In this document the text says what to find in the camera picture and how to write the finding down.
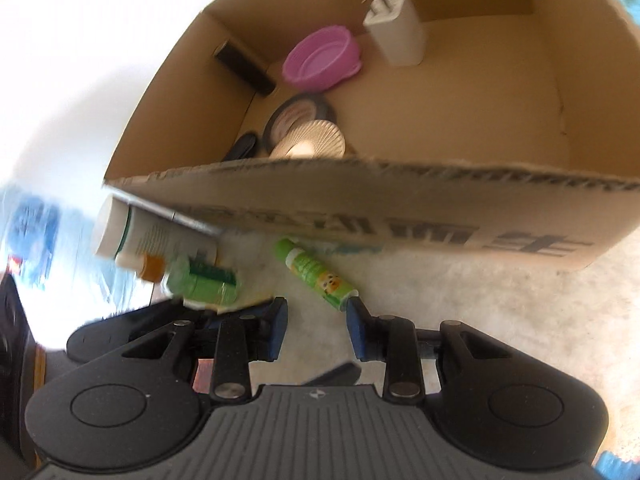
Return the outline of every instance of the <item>cartoon bear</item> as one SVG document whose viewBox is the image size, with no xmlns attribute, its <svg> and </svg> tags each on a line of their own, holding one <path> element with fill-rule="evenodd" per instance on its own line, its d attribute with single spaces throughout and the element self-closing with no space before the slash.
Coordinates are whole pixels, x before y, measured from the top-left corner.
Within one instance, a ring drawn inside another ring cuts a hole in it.
<svg viewBox="0 0 640 480">
<path fill-rule="evenodd" d="M 342 280 L 338 276 L 327 271 L 320 274 L 316 285 L 324 290 L 325 294 L 329 295 L 338 290 L 341 283 Z"/>
</svg>

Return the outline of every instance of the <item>green bottle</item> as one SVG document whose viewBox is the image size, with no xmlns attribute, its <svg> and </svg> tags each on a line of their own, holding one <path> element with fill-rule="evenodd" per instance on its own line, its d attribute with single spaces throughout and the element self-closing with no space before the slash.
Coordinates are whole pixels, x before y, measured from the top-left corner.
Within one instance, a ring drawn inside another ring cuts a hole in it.
<svg viewBox="0 0 640 480">
<path fill-rule="evenodd" d="M 351 283 L 338 277 L 288 238 L 276 243 L 275 253 L 291 272 L 325 298 L 335 310 L 344 312 L 347 300 L 358 295 Z"/>
<path fill-rule="evenodd" d="M 225 305 L 238 297 L 238 282 L 231 270 L 188 256 L 178 256 L 169 264 L 164 285 L 170 293 L 200 303 Z"/>
</svg>

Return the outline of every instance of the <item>marble surface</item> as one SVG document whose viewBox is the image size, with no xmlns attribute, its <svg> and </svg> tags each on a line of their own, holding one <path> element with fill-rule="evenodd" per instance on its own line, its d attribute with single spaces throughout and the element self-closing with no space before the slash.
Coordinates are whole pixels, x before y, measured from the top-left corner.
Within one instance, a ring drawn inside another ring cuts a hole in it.
<svg viewBox="0 0 640 480">
<path fill-rule="evenodd" d="M 299 383 L 353 359 L 344 314 L 276 260 L 277 239 L 227 232 L 220 242 L 220 263 L 239 271 L 240 300 L 289 301 L 280 359 L 251 365 L 254 386 Z M 426 250 L 341 254 L 327 244 L 312 247 L 355 284 L 374 315 L 407 317 L 420 328 L 459 319 L 591 385 L 609 409 L 604 447 L 640 458 L 640 231 L 574 272 Z M 363 368 L 362 382 L 380 387 L 384 365 Z M 428 391 L 437 391 L 433 362 L 423 368 Z"/>
</svg>

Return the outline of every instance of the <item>gray ridged panel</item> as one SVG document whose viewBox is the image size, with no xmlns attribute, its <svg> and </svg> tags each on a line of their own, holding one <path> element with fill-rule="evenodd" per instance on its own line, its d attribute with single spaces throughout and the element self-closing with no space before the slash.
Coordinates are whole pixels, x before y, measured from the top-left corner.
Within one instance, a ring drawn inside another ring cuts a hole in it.
<svg viewBox="0 0 640 480">
<path fill-rule="evenodd" d="M 417 408 L 372 386 L 265 386 L 254 402 L 217 409 L 181 452 L 130 473 L 45 466 L 34 480 L 601 480 L 588 465 L 546 474 L 503 470 L 446 442 Z"/>
</svg>

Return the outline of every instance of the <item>green cap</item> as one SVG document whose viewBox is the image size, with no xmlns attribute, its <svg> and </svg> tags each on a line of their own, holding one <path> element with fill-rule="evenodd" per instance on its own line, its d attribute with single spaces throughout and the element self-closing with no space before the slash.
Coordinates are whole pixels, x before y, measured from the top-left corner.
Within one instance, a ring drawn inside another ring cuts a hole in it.
<svg viewBox="0 0 640 480">
<path fill-rule="evenodd" d="M 273 247 L 273 251 L 276 255 L 276 258 L 281 262 L 284 262 L 287 259 L 287 255 L 293 250 L 297 249 L 298 246 L 293 243 L 288 238 L 283 238 L 276 242 L 276 245 Z"/>
</svg>

